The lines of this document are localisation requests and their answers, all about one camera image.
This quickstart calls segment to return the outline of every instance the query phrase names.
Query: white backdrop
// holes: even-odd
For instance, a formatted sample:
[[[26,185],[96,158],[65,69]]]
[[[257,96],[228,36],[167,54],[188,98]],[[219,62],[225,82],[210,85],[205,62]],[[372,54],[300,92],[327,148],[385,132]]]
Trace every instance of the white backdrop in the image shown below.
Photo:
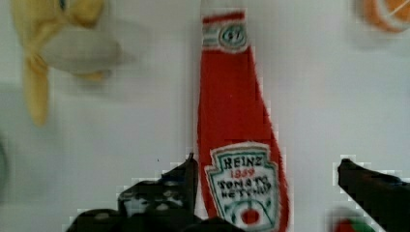
[[[11,168],[0,231],[65,231],[80,212],[115,209],[124,186],[195,151],[199,6],[111,1],[106,25],[126,62],[100,84],[53,70],[50,118],[37,129],[21,96],[9,1],[0,2],[0,133]],[[410,32],[369,30],[353,1],[248,1],[248,14],[286,160],[289,231],[327,231],[329,211],[355,209],[335,182],[341,156],[410,177]]]

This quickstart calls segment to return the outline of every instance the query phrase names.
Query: tomato illustration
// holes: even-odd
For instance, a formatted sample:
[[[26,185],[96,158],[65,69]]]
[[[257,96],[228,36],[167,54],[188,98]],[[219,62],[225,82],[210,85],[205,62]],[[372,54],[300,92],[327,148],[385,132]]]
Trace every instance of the tomato illustration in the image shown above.
[[[254,209],[246,209],[241,213],[241,218],[245,224],[255,224],[259,221],[260,215]]]

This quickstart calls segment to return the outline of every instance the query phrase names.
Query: yellow plush toy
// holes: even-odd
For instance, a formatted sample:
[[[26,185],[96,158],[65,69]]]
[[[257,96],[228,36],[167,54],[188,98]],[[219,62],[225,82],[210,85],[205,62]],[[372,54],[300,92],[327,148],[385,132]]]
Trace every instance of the yellow plush toy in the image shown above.
[[[23,89],[37,126],[48,111],[49,67],[101,80],[120,46],[95,26],[104,0],[11,0],[15,30],[24,49]]]

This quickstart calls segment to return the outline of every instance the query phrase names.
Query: red plush ketchup bottle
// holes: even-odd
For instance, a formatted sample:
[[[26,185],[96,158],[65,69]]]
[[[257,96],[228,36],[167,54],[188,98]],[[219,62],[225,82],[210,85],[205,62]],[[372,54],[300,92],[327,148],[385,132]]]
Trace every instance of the red plush ketchup bottle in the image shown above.
[[[197,143],[205,208],[246,231],[284,232],[287,185],[245,11],[232,8],[233,0],[202,1]]]

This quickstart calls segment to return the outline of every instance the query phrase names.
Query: green object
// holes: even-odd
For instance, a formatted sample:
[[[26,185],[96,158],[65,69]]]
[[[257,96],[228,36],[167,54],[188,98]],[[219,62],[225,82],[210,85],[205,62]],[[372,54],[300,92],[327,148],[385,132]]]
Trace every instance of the green object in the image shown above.
[[[365,222],[358,219],[349,219],[352,225],[352,228],[356,232],[376,232],[373,228],[367,225]]]

